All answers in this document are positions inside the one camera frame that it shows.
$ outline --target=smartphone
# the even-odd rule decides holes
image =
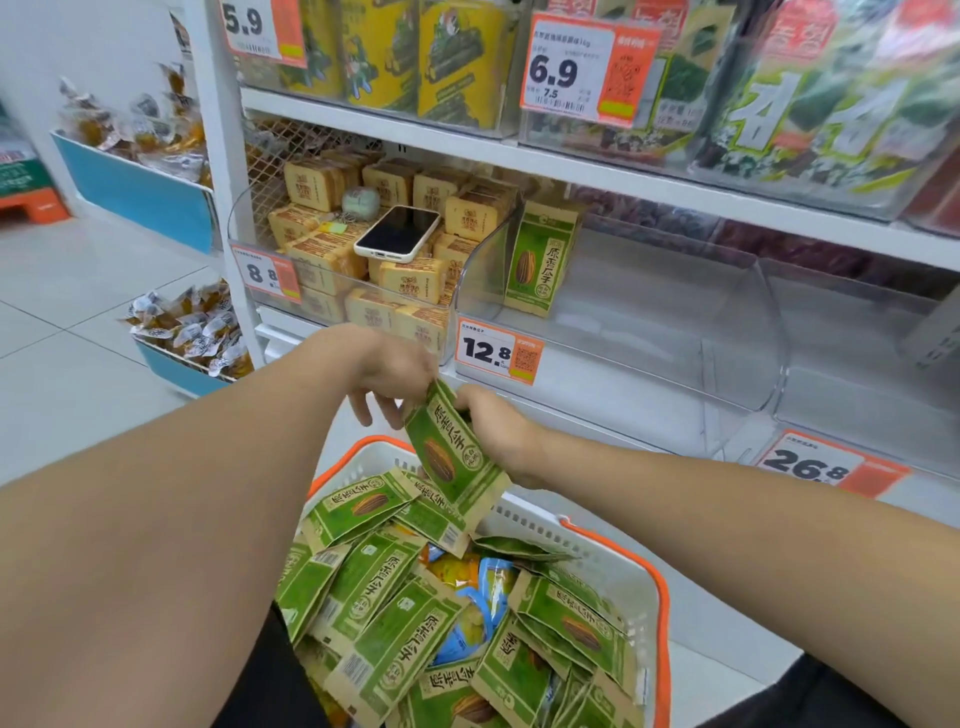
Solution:
[[[353,243],[353,250],[365,257],[409,263],[439,224],[440,213],[432,209],[394,205]]]

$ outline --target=shelf price strip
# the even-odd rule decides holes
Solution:
[[[458,318],[456,359],[461,364],[532,385],[542,354],[540,339]]]
[[[232,0],[220,11],[233,53],[306,68],[299,0]]]
[[[827,483],[866,497],[883,495],[913,472],[904,465],[796,429],[784,431],[755,465],[762,470]]]
[[[520,105],[629,129],[659,42],[659,28],[535,12]]]
[[[233,257],[248,288],[300,303],[297,272],[288,258],[231,243]]]

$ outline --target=phone screen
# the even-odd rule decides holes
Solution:
[[[429,209],[391,207],[363,236],[359,245],[384,253],[408,255],[439,217],[438,212]]]

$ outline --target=white wall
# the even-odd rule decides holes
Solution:
[[[179,58],[163,0],[0,0],[0,98],[69,205],[76,188],[48,134],[59,125],[60,76],[126,109],[144,91],[159,100],[156,64]]]

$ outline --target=blue display bin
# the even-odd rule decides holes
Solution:
[[[209,253],[217,232],[213,194],[127,159],[50,132],[80,194],[93,205]]]
[[[140,349],[143,360],[155,375],[191,397],[208,395],[234,381],[226,376],[210,376],[203,367],[165,352],[153,344],[137,338],[134,338],[133,342]]]

